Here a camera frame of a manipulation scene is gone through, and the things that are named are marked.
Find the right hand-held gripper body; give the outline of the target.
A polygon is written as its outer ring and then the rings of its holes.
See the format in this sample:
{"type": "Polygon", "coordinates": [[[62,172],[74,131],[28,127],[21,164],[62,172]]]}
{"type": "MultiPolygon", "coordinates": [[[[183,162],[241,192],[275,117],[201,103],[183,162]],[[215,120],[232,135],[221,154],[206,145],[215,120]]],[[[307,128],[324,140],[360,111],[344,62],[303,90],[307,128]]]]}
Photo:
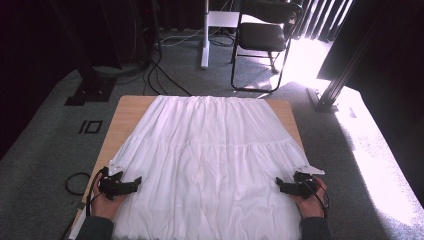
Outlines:
{"type": "Polygon", "coordinates": [[[307,199],[311,195],[315,194],[318,191],[318,183],[314,180],[314,176],[324,174],[324,170],[311,165],[304,165],[297,168],[293,175],[295,184],[295,191],[293,192],[293,195],[307,199]]]}

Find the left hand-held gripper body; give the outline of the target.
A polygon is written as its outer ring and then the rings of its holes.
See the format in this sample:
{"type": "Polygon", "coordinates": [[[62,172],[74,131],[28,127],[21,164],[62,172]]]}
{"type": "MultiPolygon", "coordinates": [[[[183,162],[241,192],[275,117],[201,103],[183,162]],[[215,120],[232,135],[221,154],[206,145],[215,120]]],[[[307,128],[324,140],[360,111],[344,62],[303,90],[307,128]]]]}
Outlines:
{"type": "Polygon", "coordinates": [[[123,182],[121,181],[123,172],[119,171],[113,175],[109,174],[109,168],[104,166],[100,173],[102,178],[99,183],[99,191],[103,193],[107,199],[113,200],[116,196],[123,195],[123,182]]]}

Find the white skirt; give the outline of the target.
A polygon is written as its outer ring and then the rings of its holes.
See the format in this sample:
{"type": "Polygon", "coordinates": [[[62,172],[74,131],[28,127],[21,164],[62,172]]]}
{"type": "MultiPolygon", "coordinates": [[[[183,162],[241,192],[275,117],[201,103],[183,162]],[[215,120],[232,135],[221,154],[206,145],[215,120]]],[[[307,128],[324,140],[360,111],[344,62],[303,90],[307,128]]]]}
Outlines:
{"type": "Polygon", "coordinates": [[[307,164],[263,99],[159,96],[109,163],[142,180],[112,239],[300,240],[300,213],[275,181],[307,164]]]}

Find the person's right hand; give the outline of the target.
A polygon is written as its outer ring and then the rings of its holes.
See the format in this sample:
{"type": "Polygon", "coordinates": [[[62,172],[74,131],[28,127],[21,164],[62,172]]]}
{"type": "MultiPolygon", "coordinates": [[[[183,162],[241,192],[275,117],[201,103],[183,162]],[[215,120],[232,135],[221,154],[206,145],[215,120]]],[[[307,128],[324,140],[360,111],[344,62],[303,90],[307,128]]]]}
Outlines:
{"type": "Polygon", "coordinates": [[[308,199],[291,195],[290,198],[297,204],[300,214],[303,218],[307,217],[326,217],[325,194],[327,186],[318,177],[314,180],[318,183],[319,188],[314,196],[308,199]]]}

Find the person's left hand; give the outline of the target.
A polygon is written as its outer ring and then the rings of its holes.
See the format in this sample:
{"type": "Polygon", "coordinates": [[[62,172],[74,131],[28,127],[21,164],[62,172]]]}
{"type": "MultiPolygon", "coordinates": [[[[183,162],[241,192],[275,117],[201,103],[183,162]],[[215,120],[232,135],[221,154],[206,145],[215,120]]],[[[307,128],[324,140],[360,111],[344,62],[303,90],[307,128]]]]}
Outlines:
{"type": "Polygon", "coordinates": [[[91,215],[108,220],[113,220],[115,218],[121,204],[127,199],[127,195],[123,195],[109,200],[100,192],[98,184],[95,184],[93,187],[93,193],[96,198],[91,201],[91,215]]]}

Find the black metal profile stand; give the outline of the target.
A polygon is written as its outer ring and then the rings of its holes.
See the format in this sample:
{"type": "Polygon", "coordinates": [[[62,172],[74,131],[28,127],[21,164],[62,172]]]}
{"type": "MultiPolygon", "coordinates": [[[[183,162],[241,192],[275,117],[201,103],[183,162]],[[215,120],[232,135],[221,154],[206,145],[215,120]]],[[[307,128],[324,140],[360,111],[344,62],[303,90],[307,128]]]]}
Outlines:
{"type": "Polygon", "coordinates": [[[314,109],[336,111],[334,103],[378,35],[378,27],[391,0],[354,0],[318,78],[329,80],[324,91],[308,88],[314,109]]]}

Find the black folding chair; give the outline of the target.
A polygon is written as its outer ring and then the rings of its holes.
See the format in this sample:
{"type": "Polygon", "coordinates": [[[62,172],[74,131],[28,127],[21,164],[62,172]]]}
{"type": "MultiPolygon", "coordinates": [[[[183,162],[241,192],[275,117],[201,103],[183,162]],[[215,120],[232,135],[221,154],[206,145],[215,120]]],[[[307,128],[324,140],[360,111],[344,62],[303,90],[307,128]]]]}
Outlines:
{"type": "Polygon", "coordinates": [[[302,17],[302,5],[292,0],[246,0],[241,5],[230,61],[232,64],[230,83],[235,90],[271,93],[280,87],[294,30],[302,17]],[[238,49],[266,52],[271,71],[278,75],[277,86],[271,89],[237,86],[236,59],[250,56],[240,54],[238,49]]]}

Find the black curtain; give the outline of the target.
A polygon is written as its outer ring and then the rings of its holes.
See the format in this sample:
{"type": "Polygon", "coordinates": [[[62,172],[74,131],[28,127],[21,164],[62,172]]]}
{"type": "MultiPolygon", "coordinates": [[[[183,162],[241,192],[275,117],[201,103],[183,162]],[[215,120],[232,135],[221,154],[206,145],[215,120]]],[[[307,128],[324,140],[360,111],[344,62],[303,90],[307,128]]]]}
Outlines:
{"type": "Polygon", "coordinates": [[[354,0],[318,73],[343,75],[424,206],[424,0],[354,0]]]}

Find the dark equipment rack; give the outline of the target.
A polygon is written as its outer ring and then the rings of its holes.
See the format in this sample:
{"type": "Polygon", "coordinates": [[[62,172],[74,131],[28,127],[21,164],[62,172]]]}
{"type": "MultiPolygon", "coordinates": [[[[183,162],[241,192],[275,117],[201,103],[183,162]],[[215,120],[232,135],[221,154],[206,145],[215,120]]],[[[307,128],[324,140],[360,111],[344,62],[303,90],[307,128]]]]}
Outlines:
{"type": "Polygon", "coordinates": [[[149,62],[158,35],[156,0],[100,0],[119,67],[149,62]]]}

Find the white desk leg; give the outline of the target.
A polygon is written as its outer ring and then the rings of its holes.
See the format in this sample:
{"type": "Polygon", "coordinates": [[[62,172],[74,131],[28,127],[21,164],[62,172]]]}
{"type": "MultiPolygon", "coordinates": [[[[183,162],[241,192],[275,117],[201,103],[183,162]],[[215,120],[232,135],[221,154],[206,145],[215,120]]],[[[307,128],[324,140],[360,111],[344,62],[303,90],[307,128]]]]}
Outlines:
{"type": "Polygon", "coordinates": [[[200,67],[207,69],[209,66],[209,53],[210,53],[210,41],[209,41],[209,28],[210,27],[225,27],[225,28],[236,28],[238,21],[238,12],[231,11],[211,11],[209,9],[209,0],[205,0],[204,8],[204,37],[200,67]]]}

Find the dark striped curtain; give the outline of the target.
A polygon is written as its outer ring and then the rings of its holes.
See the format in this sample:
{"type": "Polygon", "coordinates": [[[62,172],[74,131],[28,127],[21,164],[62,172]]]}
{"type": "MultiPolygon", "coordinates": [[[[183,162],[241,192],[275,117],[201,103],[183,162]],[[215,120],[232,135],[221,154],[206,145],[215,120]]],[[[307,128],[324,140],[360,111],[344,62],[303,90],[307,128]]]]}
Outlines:
{"type": "Polygon", "coordinates": [[[322,42],[336,39],[354,0],[290,0],[303,9],[300,25],[294,38],[301,37],[322,42]]]}

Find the black stand with base plate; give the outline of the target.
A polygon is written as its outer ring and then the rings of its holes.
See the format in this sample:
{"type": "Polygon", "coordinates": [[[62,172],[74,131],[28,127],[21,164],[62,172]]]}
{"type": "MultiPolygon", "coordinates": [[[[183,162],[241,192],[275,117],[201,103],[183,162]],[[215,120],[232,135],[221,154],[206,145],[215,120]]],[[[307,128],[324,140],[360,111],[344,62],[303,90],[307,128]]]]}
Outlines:
{"type": "Polygon", "coordinates": [[[86,102],[108,102],[117,79],[100,76],[93,69],[62,1],[47,0],[47,2],[55,28],[81,77],[81,83],[75,93],[67,98],[65,105],[83,106],[86,102]]]}

